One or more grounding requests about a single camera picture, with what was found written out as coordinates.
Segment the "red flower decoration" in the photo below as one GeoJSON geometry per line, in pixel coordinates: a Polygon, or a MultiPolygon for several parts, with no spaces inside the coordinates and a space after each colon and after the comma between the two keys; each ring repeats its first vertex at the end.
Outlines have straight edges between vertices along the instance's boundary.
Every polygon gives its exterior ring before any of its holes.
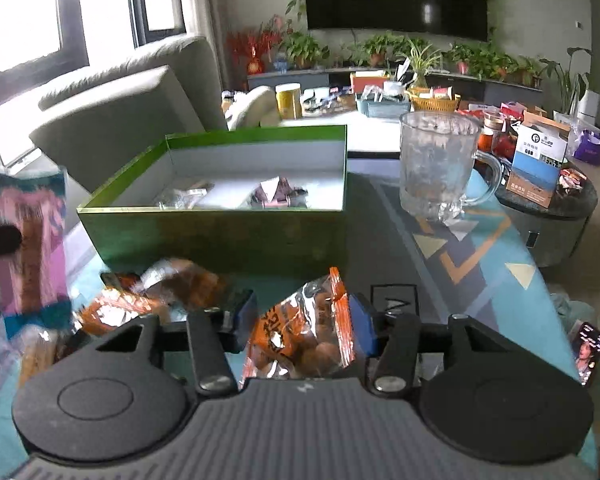
{"type": "Polygon", "coordinates": [[[277,49],[284,39],[286,21],[280,15],[274,15],[258,27],[246,27],[236,32],[229,32],[226,44],[234,61],[246,60],[248,76],[265,72],[264,59],[272,62],[272,51],[277,49]]]}

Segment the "pink snack packet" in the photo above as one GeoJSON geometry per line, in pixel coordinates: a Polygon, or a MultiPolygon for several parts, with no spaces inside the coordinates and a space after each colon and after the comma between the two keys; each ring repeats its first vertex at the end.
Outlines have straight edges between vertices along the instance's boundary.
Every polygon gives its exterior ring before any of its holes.
{"type": "Polygon", "coordinates": [[[15,252],[0,258],[1,314],[6,336],[28,325],[61,330],[70,324],[64,234],[66,172],[0,168],[0,226],[21,235],[15,252]]]}

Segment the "yellow canister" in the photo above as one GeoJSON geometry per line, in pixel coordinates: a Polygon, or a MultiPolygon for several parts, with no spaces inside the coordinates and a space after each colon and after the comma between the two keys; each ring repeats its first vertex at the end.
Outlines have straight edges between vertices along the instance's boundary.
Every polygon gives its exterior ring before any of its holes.
{"type": "Polygon", "coordinates": [[[279,116],[282,119],[298,119],[303,116],[301,104],[301,84],[278,84],[275,87],[279,116]]]}

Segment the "purple gift bag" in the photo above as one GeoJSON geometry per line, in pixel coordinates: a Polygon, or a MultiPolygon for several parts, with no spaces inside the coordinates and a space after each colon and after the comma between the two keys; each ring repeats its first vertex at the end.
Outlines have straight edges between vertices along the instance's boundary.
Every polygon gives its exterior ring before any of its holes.
{"type": "Polygon", "coordinates": [[[589,165],[600,166],[600,134],[585,129],[581,132],[573,157],[589,165]]]}

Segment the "blue grey storage tray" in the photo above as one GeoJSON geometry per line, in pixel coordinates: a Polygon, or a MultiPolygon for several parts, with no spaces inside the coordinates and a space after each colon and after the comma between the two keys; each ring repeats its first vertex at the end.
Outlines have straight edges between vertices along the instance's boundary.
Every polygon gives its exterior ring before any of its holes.
{"type": "Polygon", "coordinates": [[[358,111],[369,118],[383,120],[399,120],[400,117],[412,110],[411,102],[391,101],[382,99],[375,101],[373,98],[363,99],[362,96],[356,97],[356,107],[358,111]]]}

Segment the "green cardboard box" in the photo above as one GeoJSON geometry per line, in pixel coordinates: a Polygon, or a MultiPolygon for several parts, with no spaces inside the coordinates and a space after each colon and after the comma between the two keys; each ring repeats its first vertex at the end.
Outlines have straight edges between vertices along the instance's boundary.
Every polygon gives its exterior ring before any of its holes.
{"type": "Polygon", "coordinates": [[[115,271],[180,257],[216,273],[308,280],[347,264],[346,196],[346,127],[254,128],[166,136],[78,215],[115,271]],[[251,207],[275,177],[305,188],[306,206],[251,207]]]}

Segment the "spider plant in pot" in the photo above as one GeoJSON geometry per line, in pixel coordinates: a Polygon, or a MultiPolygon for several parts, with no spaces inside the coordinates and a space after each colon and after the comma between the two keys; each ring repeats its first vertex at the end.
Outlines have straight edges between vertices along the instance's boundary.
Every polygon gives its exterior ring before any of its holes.
{"type": "Polygon", "coordinates": [[[442,60],[442,52],[429,41],[407,38],[396,50],[401,64],[396,70],[396,80],[410,87],[427,87],[426,75],[437,68],[442,60]]]}

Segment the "wicker basket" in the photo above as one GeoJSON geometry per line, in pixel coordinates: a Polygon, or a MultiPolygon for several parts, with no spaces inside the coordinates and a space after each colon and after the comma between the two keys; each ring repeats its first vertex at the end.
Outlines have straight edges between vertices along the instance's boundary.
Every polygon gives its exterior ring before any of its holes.
{"type": "Polygon", "coordinates": [[[406,93],[416,112],[455,112],[460,106],[460,95],[452,87],[411,87],[406,93]]]}

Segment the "round dark side table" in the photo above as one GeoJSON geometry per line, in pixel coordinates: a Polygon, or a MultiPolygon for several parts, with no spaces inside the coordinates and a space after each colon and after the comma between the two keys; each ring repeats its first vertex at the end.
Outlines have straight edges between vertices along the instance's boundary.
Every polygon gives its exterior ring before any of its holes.
{"type": "Polygon", "coordinates": [[[572,160],[566,159],[566,167],[579,175],[581,188],[567,192],[558,185],[548,208],[506,188],[508,167],[495,192],[538,268],[558,266],[576,252],[598,204],[591,179],[572,160]]]}

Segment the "orange snack bag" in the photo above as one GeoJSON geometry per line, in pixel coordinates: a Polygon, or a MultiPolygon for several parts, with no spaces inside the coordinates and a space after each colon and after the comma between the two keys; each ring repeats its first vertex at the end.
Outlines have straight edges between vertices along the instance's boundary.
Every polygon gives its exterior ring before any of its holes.
{"type": "Polygon", "coordinates": [[[246,344],[242,382],[327,378],[354,360],[348,292],[332,266],[258,318],[246,344]]]}

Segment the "smartphone with photo screen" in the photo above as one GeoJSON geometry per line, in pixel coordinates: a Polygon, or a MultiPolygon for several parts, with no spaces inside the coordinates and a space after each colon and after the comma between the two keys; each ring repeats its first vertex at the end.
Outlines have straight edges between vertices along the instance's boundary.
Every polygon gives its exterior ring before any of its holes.
{"type": "Polygon", "coordinates": [[[570,333],[570,344],[580,383],[586,386],[600,360],[600,330],[589,322],[577,322],[570,333]]]}

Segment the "purple snack packet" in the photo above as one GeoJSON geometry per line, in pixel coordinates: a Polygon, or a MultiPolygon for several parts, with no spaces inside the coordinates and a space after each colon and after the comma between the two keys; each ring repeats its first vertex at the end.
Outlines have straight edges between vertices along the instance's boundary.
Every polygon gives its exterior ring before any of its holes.
{"type": "Polygon", "coordinates": [[[256,208],[288,208],[306,206],[309,192],[292,186],[284,177],[262,181],[249,197],[249,205],[256,208]]]}

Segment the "blue white carton box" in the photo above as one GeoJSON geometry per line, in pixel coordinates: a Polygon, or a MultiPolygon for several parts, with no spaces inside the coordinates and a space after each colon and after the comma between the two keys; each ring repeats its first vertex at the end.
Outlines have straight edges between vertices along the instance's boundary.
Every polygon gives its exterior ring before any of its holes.
{"type": "Polygon", "coordinates": [[[567,141],[549,126],[518,125],[506,190],[547,209],[556,191],[567,141]]]}

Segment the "glass mug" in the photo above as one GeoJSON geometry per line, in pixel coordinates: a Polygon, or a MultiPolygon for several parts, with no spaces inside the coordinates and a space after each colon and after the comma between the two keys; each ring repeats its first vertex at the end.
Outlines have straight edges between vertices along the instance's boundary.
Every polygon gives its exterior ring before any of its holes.
{"type": "Polygon", "coordinates": [[[503,169],[495,156],[478,149],[482,128],[476,118],[419,110],[403,114],[400,126],[400,203],[411,216],[453,220],[495,194],[503,169]],[[481,195],[469,197],[475,162],[491,169],[491,179],[481,195]]]}

